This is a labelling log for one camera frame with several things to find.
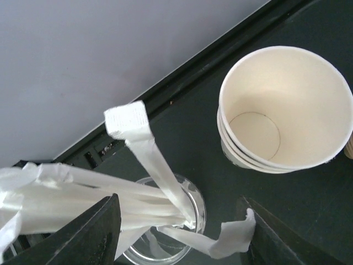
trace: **white panel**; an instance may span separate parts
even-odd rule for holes
[[[268,0],[0,2],[0,166],[51,159]]]

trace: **clear glass cup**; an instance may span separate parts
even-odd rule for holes
[[[183,230],[203,234],[206,225],[206,208],[200,191],[188,179],[175,174],[183,191],[188,195],[195,210],[196,225],[194,229],[184,226]],[[142,178],[137,183],[157,187],[151,177]],[[179,262],[191,250],[191,247],[158,232],[155,227],[143,234],[124,256],[136,265],[173,265]]]

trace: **white paper cup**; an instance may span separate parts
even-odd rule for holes
[[[219,104],[233,143],[272,168],[326,163],[353,131],[353,97],[344,77],[296,47],[267,47],[240,59],[223,81]]]
[[[217,115],[217,127],[218,127],[218,132],[220,133],[221,136],[221,147],[224,155],[236,166],[241,167],[241,168],[246,168],[246,169],[253,169],[256,171],[264,172],[264,173],[271,173],[271,174],[281,174],[281,173],[288,173],[287,169],[281,170],[281,169],[272,169],[270,167],[261,167],[254,165],[253,163],[248,161],[248,157],[243,158],[239,153],[236,151],[236,148],[234,150],[234,145],[232,143],[229,143],[229,136],[225,132],[222,123],[220,122],[219,115]]]

